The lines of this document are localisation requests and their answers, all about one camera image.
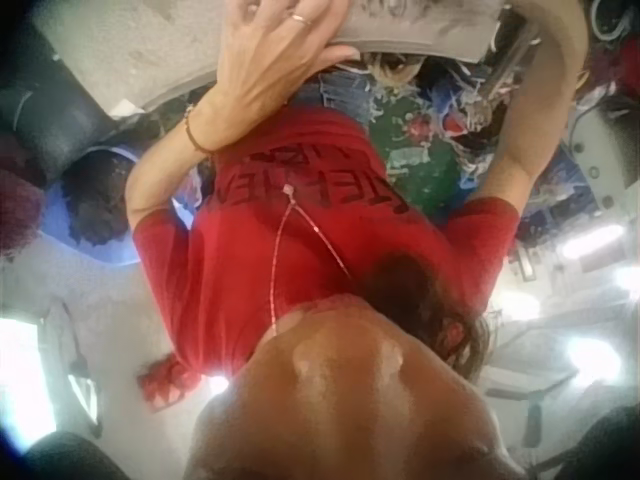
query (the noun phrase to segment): blue bucket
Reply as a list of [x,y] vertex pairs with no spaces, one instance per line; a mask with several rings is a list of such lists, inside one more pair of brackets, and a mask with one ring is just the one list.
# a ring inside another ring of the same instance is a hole
[[[131,160],[134,163],[137,163],[139,160],[139,154],[136,154],[132,150],[122,146],[93,147],[87,150],[85,155],[99,150],[113,152],[121,157]],[[184,222],[187,228],[190,229],[193,224],[193,215],[175,200],[173,201],[173,205],[180,219]],[[70,223],[69,211],[67,210],[67,205],[62,195],[62,185],[60,181],[57,181],[47,191],[46,207],[43,220],[40,225],[40,232],[49,238],[53,238],[58,243],[75,250],[76,252],[107,265],[131,265],[140,261],[138,251],[133,244],[131,230],[129,230],[124,237],[111,240],[105,245],[92,245],[84,239],[80,239],[80,243],[78,243],[71,238],[69,235]]]

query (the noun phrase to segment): gold chain necklace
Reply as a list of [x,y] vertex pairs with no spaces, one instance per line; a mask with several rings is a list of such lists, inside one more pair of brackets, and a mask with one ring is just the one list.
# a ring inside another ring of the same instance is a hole
[[351,275],[349,275],[349,271],[347,270],[347,267],[345,266],[344,262],[338,255],[338,252],[336,252],[333,246],[331,246],[331,243],[329,242],[327,237],[325,237],[324,234],[320,231],[320,228],[318,227],[318,225],[311,219],[311,217],[309,217],[309,215],[307,215],[307,213],[302,209],[302,207],[298,205],[295,198],[293,198],[293,193],[294,193],[293,186],[287,183],[282,188],[282,191],[289,198],[289,204],[287,205],[287,209],[285,210],[284,215],[282,216],[282,220],[280,221],[280,226],[278,227],[278,233],[276,234],[276,242],[273,249],[273,259],[271,261],[271,282],[269,285],[269,306],[271,307],[271,328],[273,329],[274,335],[278,334],[278,330],[276,328],[277,317],[276,317],[276,299],[275,299],[276,269],[278,266],[278,253],[280,250],[280,240],[282,239],[282,231],[284,230],[284,225],[287,222],[287,219],[289,218],[289,215],[291,214],[291,212],[295,210],[302,216],[302,218],[304,218],[307,221],[307,223],[311,226],[313,231],[316,232],[316,234],[318,234],[318,236],[320,237],[322,242],[325,244],[327,249],[331,252],[331,254],[333,255],[333,258],[335,258],[336,262],[338,262],[338,265],[340,265],[340,268],[342,269],[344,274],[347,276],[347,278],[351,279]]

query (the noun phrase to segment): red shirt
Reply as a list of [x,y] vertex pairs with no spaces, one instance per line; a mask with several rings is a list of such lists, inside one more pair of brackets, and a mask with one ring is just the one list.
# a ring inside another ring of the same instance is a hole
[[[488,198],[467,203],[443,229],[385,180],[365,132],[329,109],[286,109],[221,155],[215,194],[187,230],[170,211],[134,232],[176,353],[204,374],[233,375],[271,323],[269,288],[285,184],[358,278],[388,253],[429,263],[454,298],[481,313],[519,221]],[[322,239],[294,212],[282,232],[275,280],[278,317],[350,291]]]

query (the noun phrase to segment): jeans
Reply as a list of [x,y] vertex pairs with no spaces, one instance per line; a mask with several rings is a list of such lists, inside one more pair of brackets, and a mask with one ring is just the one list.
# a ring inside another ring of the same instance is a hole
[[369,130],[373,80],[366,74],[332,69],[307,81],[289,105],[319,106],[338,110]]

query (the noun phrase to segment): hand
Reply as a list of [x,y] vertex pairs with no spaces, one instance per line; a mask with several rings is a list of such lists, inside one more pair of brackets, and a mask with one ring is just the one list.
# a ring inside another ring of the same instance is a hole
[[[255,3],[227,0],[217,84],[196,109],[222,120],[216,128],[225,129],[224,143],[239,140],[275,113],[313,74],[360,57],[353,47],[327,46],[347,16],[349,0]],[[207,144],[206,132],[201,126],[194,135],[213,149],[217,145]]]

